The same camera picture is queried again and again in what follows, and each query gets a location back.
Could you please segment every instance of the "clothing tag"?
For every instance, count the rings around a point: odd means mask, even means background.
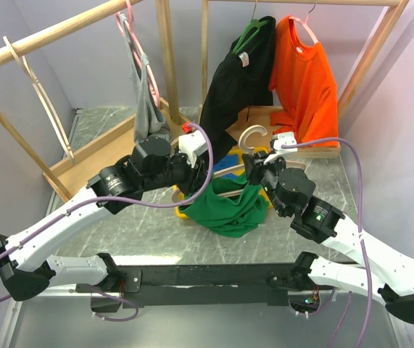
[[[247,54],[247,52],[240,53],[239,58],[242,61],[242,67],[246,67],[248,64],[250,64],[249,55]]]

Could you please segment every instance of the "marble surface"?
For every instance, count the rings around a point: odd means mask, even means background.
[[[181,108],[192,120],[198,108]],[[74,150],[92,141],[132,115],[134,108],[112,107],[78,110],[72,139]],[[356,209],[340,158],[302,159],[306,173],[316,183],[315,195],[355,218]],[[144,201],[169,203],[172,188],[144,194]],[[174,209],[133,205],[97,223],[58,251],[60,256],[87,257],[98,252],[129,257],[133,264],[207,264],[293,262],[300,252],[314,252],[333,261],[344,255],[308,241],[290,229],[290,218],[270,209],[263,224],[240,239],[219,236],[192,220],[176,217]]]

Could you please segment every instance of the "pink hanger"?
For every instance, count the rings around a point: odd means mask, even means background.
[[[142,62],[141,57],[142,54],[144,54],[144,50],[142,49],[141,44],[139,43],[139,40],[136,37],[136,34],[134,33],[133,29],[133,21],[134,21],[134,13],[133,13],[133,7],[131,6],[131,3],[129,0],[126,0],[126,5],[128,6],[128,20],[125,20],[126,28],[128,29],[129,34],[131,35],[131,39],[134,42],[132,51],[134,59],[137,63],[137,65],[142,69]],[[125,36],[125,31],[120,23],[120,15],[121,12],[118,12],[115,14],[118,28],[120,29],[120,32],[123,36]],[[150,88],[150,94],[152,95],[152,98],[154,100],[154,103],[157,107],[160,107],[160,93],[158,91],[157,82],[155,81],[154,73],[152,72],[152,68],[150,65],[147,65],[147,74],[149,75],[149,88]]]
[[[316,38],[316,35],[313,33],[313,31],[310,29],[310,27],[308,26],[308,18],[310,17],[310,13],[315,9],[316,4],[318,3],[318,0],[315,0],[315,5],[313,6],[313,8],[308,12],[307,14],[307,19],[305,21],[301,20],[300,18],[297,17],[290,17],[290,20],[294,20],[298,23],[300,23],[303,28],[308,32],[308,34],[310,35],[311,39],[313,40],[314,44],[317,44],[319,41]]]

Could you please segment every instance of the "wooden rack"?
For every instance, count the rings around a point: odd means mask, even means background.
[[[207,82],[207,62],[208,62],[208,3],[209,1],[237,1],[237,2],[255,2],[255,0],[202,0],[202,100],[207,97],[208,82]],[[377,57],[382,46],[386,42],[389,34],[397,23],[400,15],[403,13],[409,0],[318,0],[318,5],[333,4],[333,5],[358,5],[358,6],[383,6],[389,7],[387,9],[381,24],[377,28],[372,37],[368,47],[361,58],[358,66],[355,68],[352,77],[350,78],[347,87],[344,89],[340,100],[337,104],[339,118],[347,109],[347,106],[352,101],[357,89],[360,87],[366,73],[370,69]],[[315,0],[258,0],[258,2],[272,2],[281,4],[314,4]],[[239,139],[242,131],[251,125],[262,125],[268,129],[267,136],[260,136],[250,138],[250,144],[254,146],[269,147],[269,141],[273,135],[273,131],[279,126],[270,126],[270,113],[281,111],[281,107],[250,107],[249,114],[253,115],[247,121],[247,113],[239,113],[239,121],[232,125],[227,131],[236,139]],[[299,149],[295,157],[309,157],[309,158],[329,158],[337,157],[340,154],[340,146],[326,146],[326,147],[309,147]]]
[[[131,0],[131,4],[137,4],[142,0]],[[248,1],[254,0],[228,0],[228,1]],[[275,3],[300,3],[312,4],[313,0],[259,0],[260,2]],[[175,58],[173,53],[173,35],[171,30],[171,16],[169,0],[155,0],[157,9],[157,21],[160,32],[160,43],[162,47],[163,65],[165,68],[165,80],[168,101],[162,100],[162,112],[167,117],[173,137],[181,134],[181,123],[187,119],[179,112],[178,108],[178,89],[175,79]],[[408,0],[318,0],[319,4],[351,4],[351,5],[371,5],[388,6],[378,30],[372,38],[369,46],[357,66],[350,82],[339,100],[339,116],[347,108],[350,100],[355,94],[361,81],[365,77],[368,69],[373,64],[379,50],[392,31],[395,23],[405,9]],[[99,20],[109,17],[114,13],[126,8],[125,0],[111,0],[102,5],[94,7],[88,11],[64,20],[47,29],[41,30],[33,35],[16,41],[12,44],[18,56],[24,56],[36,49],[50,44],[63,38],[75,31],[83,29]],[[208,45],[208,0],[202,0],[202,93],[207,95],[207,45]],[[0,66],[13,60],[14,57],[8,47],[0,48]],[[269,112],[280,108],[276,107],[252,107],[250,114],[254,115],[254,124],[263,124],[269,128]],[[108,165],[112,165],[116,160],[131,152],[133,143],[134,116],[121,122],[105,134],[101,135],[91,143],[75,152],[75,163],[70,159],[64,159],[49,167],[21,136],[17,129],[9,122],[4,113],[0,110],[0,123],[15,139],[15,141],[28,153],[34,162],[43,170],[44,176],[50,182],[59,196],[67,201],[76,194],[80,187],[83,187],[89,178],[96,175],[98,171]],[[245,114],[239,114],[239,121],[228,129],[234,137],[249,126],[245,120]],[[251,138],[255,146],[269,147],[266,138]],[[340,148],[324,149],[303,149],[299,156],[306,157],[333,157],[339,154]]]

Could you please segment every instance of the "gray cloth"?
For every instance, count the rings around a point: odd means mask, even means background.
[[[149,58],[145,54],[142,55],[142,69],[140,69],[133,56],[131,47],[133,47],[134,42],[125,26],[125,20],[127,20],[126,16],[121,14],[120,24],[125,31],[125,44],[130,62],[129,78],[133,82],[134,93],[138,95],[136,119],[134,121],[134,142],[139,143],[149,136],[158,136],[171,141],[170,126],[165,116],[155,105],[150,93],[149,78],[147,76]]]

